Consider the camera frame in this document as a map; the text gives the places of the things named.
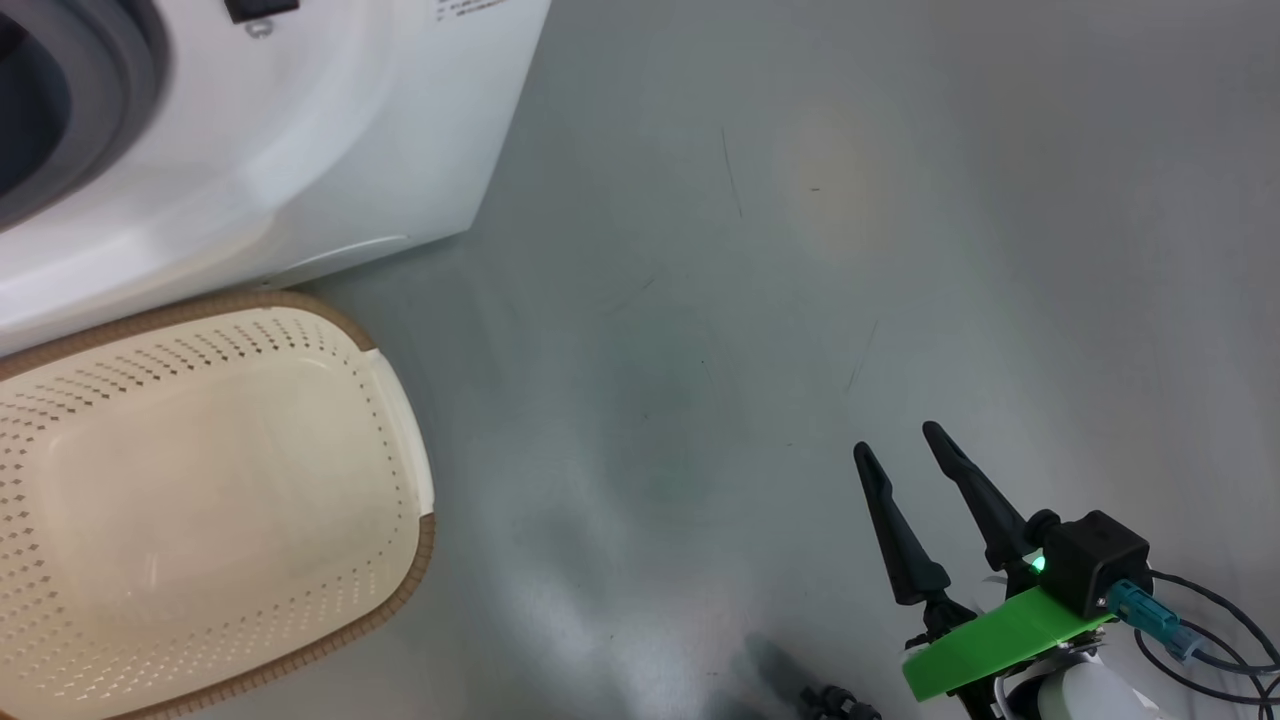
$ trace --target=black cable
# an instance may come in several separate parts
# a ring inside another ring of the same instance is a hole
[[[1233,665],[1231,662],[1213,657],[1212,655],[1201,651],[1194,652],[1197,660],[1212,667],[1217,667],[1219,670],[1226,670],[1228,673],[1240,673],[1242,675],[1253,675],[1253,674],[1262,675],[1262,674],[1280,673],[1280,651],[1276,650],[1276,646],[1271,642],[1271,638],[1268,638],[1267,634],[1262,632],[1262,628],[1260,628],[1258,624],[1254,623],[1252,618],[1245,615],[1243,610],[1236,607],[1234,602],[1206,588],[1204,585],[1193,583],[1185,578],[1179,578],[1178,575],[1170,575],[1167,573],[1161,573],[1158,570],[1151,570],[1149,573],[1151,577],[1156,578],[1157,580],[1174,583],[1175,585],[1181,585],[1189,591],[1197,592],[1208,598],[1210,602],[1212,602],[1213,605],[1217,605],[1222,610],[1230,612],[1233,618],[1235,618],[1242,625],[1244,625],[1247,630],[1249,630],[1251,635],[1257,638],[1258,643],[1262,644],[1262,650],[1266,651],[1267,657],[1270,657],[1274,662],[1276,662],[1276,665],[1271,666],[1249,666],[1243,664]]]
[[[1243,660],[1240,662],[1228,662],[1221,657],[1213,657],[1202,650],[1197,650],[1192,653],[1192,656],[1210,667],[1217,667],[1224,673],[1235,673],[1236,675],[1249,675],[1251,678],[1256,678],[1258,675],[1275,675],[1276,673],[1280,673],[1280,665],[1245,665]]]
[[[1157,570],[1151,570],[1149,573],[1151,573],[1152,578],[1156,578],[1158,580],[1165,580],[1167,583],[1174,583],[1176,585],[1181,585],[1181,587],[1184,587],[1184,588],[1187,588],[1189,591],[1199,593],[1201,596],[1206,597],[1212,603],[1215,603],[1219,607],[1222,607],[1224,610],[1226,610],[1228,612],[1230,612],[1231,616],[1234,616],[1242,625],[1244,625],[1244,628],[1247,630],[1249,630],[1249,634],[1253,635],[1254,639],[1258,641],[1258,643],[1262,646],[1262,650],[1266,651],[1267,656],[1270,656],[1270,659],[1274,660],[1275,662],[1280,664],[1280,651],[1276,650],[1275,643],[1272,643],[1271,638],[1267,637],[1267,634],[1262,630],[1262,628],[1260,628],[1258,624],[1254,623],[1253,619],[1249,618],[1243,610],[1240,610],[1239,607],[1236,607],[1235,603],[1233,603],[1231,601],[1226,600],[1225,597],[1217,594],[1216,592],[1206,588],[1204,585],[1201,585],[1198,583],[1193,583],[1193,582],[1190,582],[1190,580],[1188,580],[1185,578],[1180,578],[1178,575],[1170,575],[1167,573],[1160,573]],[[1187,628],[1189,628],[1189,629],[1199,633],[1201,635],[1203,635],[1206,639],[1208,639],[1213,644],[1216,644],[1216,646],[1221,647],[1222,650],[1225,650],[1226,653],[1230,655],[1231,659],[1235,660],[1236,664],[1231,665],[1230,662],[1228,662],[1225,660],[1220,660],[1217,657],[1213,657],[1211,655],[1201,652],[1201,651],[1196,651],[1196,653],[1194,653],[1196,659],[1198,659],[1201,661],[1204,661],[1207,665],[1213,666],[1213,667],[1219,667],[1217,664],[1222,664],[1222,665],[1226,665],[1229,667],[1238,667],[1238,669],[1249,667],[1245,664],[1244,657],[1239,652],[1236,652],[1235,648],[1233,648],[1231,646],[1226,644],[1225,641],[1222,641],[1221,638],[1219,638],[1213,633],[1210,633],[1204,628],[1201,628],[1199,625],[1197,625],[1194,623],[1190,623],[1188,620],[1181,620],[1181,624],[1185,625]],[[1251,697],[1243,697],[1243,696],[1233,696],[1233,694],[1229,694],[1229,693],[1215,691],[1212,688],[1207,688],[1204,685],[1201,685],[1199,683],[1192,682],[1192,680],[1189,680],[1187,678],[1183,678],[1181,675],[1174,673],[1169,666],[1166,666],[1164,662],[1158,661],[1156,659],[1156,656],[1151,652],[1151,650],[1147,648],[1146,642],[1142,639],[1142,633],[1140,632],[1134,630],[1134,639],[1138,643],[1138,650],[1142,651],[1142,655],[1147,659],[1147,661],[1151,662],[1152,665],[1155,665],[1165,675],[1169,675],[1170,678],[1172,678],[1179,684],[1181,684],[1181,685],[1184,685],[1187,688],[1190,688],[1190,689],[1193,689],[1193,691],[1196,691],[1196,692],[1198,692],[1198,693],[1201,693],[1203,696],[1207,696],[1207,697],[1212,697],[1212,698],[1216,698],[1216,700],[1222,700],[1222,701],[1226,701],[1226,702],[1235,702],[1235,703],[1239,703],[1239,705],[1254,706],[1254,707],[1258,708],[1258,720],[1274,720],[1274,712],[1272,712],[1271,708],[1274,706],[1280,706],[1280,698],[1272,698],[1270,696],[1271,696],[1271,693],[1277,687],[1280,687],[1280,678],[1274,679],[1270,685],[1263,687],[1262,685],[1262,680],[1260,680],[1257,678],[1257,674],[1244,673],[1244,674],[1249,675],[1249,682],[1253,683],[1253,687],[1254,687],[1254,689],[1258,691],[1258,696],[1260,697],[1251,698]]]
[[[1229,650],[1228,646],[1222,643],[1222,641],[1215,639],[1215,635],[1212,635],[1210,633],[1201,633],[1201,634],[1203,634],[1204,638],[1208,639],[1210,642],[1213,642],[1219,647],[1222,647],[1224,650],[1228,650],[1229,655],[1238,655],[1234,650]],[[1134,642],[1138,643],[1138,650],[1142,651],[1142,655],[1147,659],[1148,662],[1151,662],[1152,665],[1155,665],[1157,670],[1160,670],[1165,675],[1169,675],[1178,684],[1184,685],[1187,688],[1190,688],[1190,689],[1193,689],[1193,691],[1196,691],[1196,692],[1198,692],[1198,693],[1201,693],[1203,696],[1212,697],[1212,698],[1216,698],[1216,700],[1224,700],[1226,702],[1235,702],[1235,703],[1239,703],[1239,705],[1251,705],[1251,706],[1258,707],[1260,710],[1268,710],[1268,711],[1272,707],[1280,705],[1280,697],[1266,697],[1266,694],[1263,694],[1263,697],[1244,697],[1244,696],[1238,696],[1238,694],[1229,694],[1229,693],[1224,693],[1221,691],[1215,691],[1213,688],[1207,688],[1207,687],[1204,687],[1204,685],[1202,685],[1202,684],[1199,684],[1199,683],[1197,683],[1194,680],[1188,680],[1187,678],[1183,678],[1178,673],[1174,673],[1167,665],[1165,665],[1164,662],[1161,662],[1160,660],[1156,659],[1156,655],[1151,652],[1151,648],[1148,648],[1147,643],[1142,639],[1142,630],[1134,629],[1134,632],[1133,632],[1133,639],[1134,639]],[[1267,693],[1267,689],[1263,688],[1261,692],[1262,693]]]

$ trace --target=green bracket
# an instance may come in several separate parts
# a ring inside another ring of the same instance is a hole
[[[1032,588],[911,656],[902,665],[902,675],[915,700],[924,702],[1036,657],[1111,619],[1103,615],[1083,620],[1043,589]]]

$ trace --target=concrete floor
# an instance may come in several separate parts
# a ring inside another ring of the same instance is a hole
[[[419,413],[428,579],[204,717],[755,720],[805,678],[960,717],[896,667],[919,609],[850,455],[968,600],[989,573],[925,419],[1025,515],[1106,509],[1280,629],[1276,27],[1274,0],[556,0],[474,229],[310,288]],[[1135,685],[1236,716],[1123,635]]]

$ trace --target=beige laundry basket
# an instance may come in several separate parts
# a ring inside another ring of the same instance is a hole
[[[0,359],[0,716],[174,717],[387,621],[431,556],[387,360],[297,293]]]

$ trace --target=washing machine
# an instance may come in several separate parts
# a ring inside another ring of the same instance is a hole
[[[550,0],[0,0],[0,355],[470,227]]]

